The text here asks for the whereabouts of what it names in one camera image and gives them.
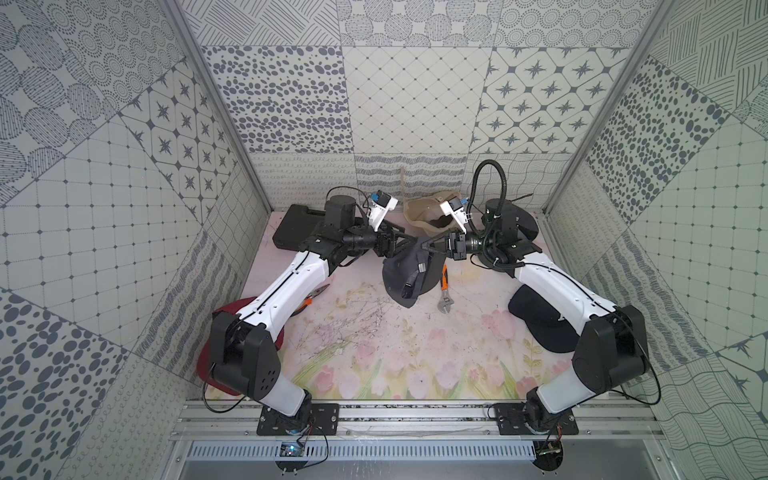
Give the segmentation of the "black cap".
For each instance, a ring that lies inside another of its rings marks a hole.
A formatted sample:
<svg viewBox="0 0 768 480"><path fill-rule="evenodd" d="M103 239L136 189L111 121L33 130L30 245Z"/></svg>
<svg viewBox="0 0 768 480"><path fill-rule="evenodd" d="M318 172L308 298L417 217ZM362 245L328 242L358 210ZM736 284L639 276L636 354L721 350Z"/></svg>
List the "black cap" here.
<svg viewBox="0 0 768 480"><path fill-rule="evenodd" d="M408 255L395 255L385 259L382 267L382 279L387 294L396 303L411 308L423 293L436 287L441 280L445 259L430 255L424 248L424 242L430 237L421 236L418 251Z"/></svg>
<svg viewBox="0 0 768 480"><path fill-rule="evenodd" d="M522 285L508 303L509 312L521 319L533 338L547 351L575 351L579 335L572 325L541 295Z"/></svg>

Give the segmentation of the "beige baseball cap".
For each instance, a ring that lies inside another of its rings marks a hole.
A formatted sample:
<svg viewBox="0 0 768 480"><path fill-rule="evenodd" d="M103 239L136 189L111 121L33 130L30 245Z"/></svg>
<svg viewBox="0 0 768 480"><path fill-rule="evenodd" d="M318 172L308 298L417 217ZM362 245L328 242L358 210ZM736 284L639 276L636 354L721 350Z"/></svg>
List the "beige baseball cap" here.
<svg viewBox="0 0 768 480"><path fill-rule="evenodd" d="M434 237L449 230L460 230L459 224L451 214L444 214L441 204L458 197L455 191L439 191L432 195L407 200L403 213L406 221Z"/></svg>

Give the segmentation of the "dark grey baseball cap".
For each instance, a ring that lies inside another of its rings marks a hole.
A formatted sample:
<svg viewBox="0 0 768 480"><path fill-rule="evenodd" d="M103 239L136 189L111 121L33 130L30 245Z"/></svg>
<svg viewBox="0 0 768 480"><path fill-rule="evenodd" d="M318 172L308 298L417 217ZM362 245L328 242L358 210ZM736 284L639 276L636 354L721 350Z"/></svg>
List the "dark grey baseball cap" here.
<svg viewBox="0 0 768 480"><path fill-rule="evenodd" d="M539 234L534 217L508 199L487 200L481 220L486 229L491 229L492 237L500 244L511 244L518 240L533 241Z"/></svg>

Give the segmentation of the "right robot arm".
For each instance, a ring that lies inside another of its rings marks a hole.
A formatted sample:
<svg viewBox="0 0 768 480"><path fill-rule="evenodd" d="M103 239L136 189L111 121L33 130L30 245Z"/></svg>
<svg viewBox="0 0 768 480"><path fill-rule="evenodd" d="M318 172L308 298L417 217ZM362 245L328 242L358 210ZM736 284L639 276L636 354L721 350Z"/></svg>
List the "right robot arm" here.
<svg viewBox="0 0 768 480"><path fill-rule="evenodd" d="M534 433L555 428L562 414L650 371L643 314L633 306L619 307L588 290L559 268L536 245L532 233L520 228L515 207L497 201L478 230L466 202L452 197L440 205L456 222L422 246L453 260L476 256L484 267L520 282L509 302L544 348L571 356L571 364L549 382L526 395L524 419Z"/></svg>

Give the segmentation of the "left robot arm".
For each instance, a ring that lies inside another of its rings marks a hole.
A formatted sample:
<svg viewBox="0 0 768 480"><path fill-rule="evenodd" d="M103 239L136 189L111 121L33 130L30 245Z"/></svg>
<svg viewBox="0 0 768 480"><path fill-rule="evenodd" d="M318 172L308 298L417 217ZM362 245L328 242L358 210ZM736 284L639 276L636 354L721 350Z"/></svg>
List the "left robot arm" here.
<svg viewBox="0 0 768 480"><path fill-rule="evenodd" d="M269 287L236 312L213 315L203 380L259 402L288 432L310 425L311 394L281 372L276 346L293 314L334 271L368 251L392 258L415 237L389 221L395 197L377 191L367 206L348 195L327 199L323 219L299 244L294 259Z"/></svg>

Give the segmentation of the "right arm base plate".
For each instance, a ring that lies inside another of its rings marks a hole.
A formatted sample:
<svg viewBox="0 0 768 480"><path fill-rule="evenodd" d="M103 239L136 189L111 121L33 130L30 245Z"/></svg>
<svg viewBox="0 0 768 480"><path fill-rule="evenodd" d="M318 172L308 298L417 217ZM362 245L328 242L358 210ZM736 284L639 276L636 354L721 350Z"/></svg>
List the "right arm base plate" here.
<svg viewBox="0 0 768 480"><path fill-rule="evenodd" d="M577 435L579 428L571 409L552 414L528 402L503 402L487 409L500 435Z"/></svg>

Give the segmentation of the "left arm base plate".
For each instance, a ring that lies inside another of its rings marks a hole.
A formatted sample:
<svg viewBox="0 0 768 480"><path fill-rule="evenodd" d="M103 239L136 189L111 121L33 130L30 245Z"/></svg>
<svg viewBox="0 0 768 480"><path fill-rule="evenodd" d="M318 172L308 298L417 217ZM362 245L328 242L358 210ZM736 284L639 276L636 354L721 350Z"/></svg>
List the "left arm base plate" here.
<svg viewBox="0 0 768 480"><path fill-rule="evenodd" d="M308 433L335 436L339 421L338 403L305 402L294 416L263 407L257 427L258 436L298 436Z"/></svg>

